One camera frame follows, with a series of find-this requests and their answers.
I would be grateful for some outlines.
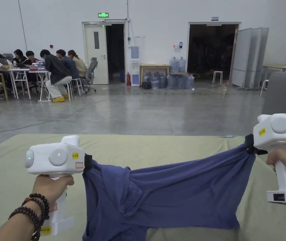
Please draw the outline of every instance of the fire extinguisher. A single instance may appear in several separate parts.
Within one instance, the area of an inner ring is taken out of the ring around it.
[[[129,74],[129,72],[127,72],[127,75],[126,75],[126,85],[127,86],[131,86],[131,75]]]

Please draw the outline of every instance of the yellow sticker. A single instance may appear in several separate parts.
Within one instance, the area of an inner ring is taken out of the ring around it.
[[[51,226],[43,226],[40,230],[40,235],[48,235],[51,234]]]
[[[263,136],[266,133],[265,128],[259,131],[259,136]]]
[[[73,153],[73,159],[79,159],[79,154],[78,152]]]

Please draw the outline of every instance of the green exit sign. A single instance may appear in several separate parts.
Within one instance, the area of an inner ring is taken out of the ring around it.
[[[109,18],[110,14],[109,13],[98,13],[99,18]]]

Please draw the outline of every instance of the circular button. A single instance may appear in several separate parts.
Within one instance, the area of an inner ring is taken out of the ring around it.
[[[286,118],[277,117],[271,121],[271,128],[277,134],[286,133]]]
[[[63,149],[56,149],[49,154],[48,159],[53,166],[61,166],[67,160],[67,153]]]
[[[34,152],[28,150],[26,152],[26,161],[25,161],[25,168],[30,168],[34,163]]]

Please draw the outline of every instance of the yellow shoes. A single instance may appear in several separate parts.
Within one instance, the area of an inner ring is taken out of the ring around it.
[[[56,97],[52,100],[52,102],[56,103],[56,102],[64,102],[65,101],[65,98],[64,96],[62,97]]]

